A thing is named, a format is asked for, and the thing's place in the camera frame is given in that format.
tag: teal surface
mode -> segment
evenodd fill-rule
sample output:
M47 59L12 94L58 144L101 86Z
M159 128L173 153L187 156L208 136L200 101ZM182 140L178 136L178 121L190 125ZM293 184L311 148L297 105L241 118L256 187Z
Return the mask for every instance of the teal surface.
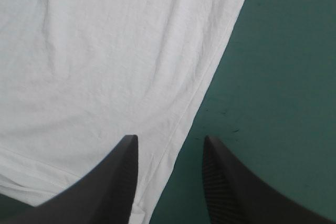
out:
M336 0L246 0L151 224L209 224L206 134L336 220ZM0 218L26 206L0 197Z

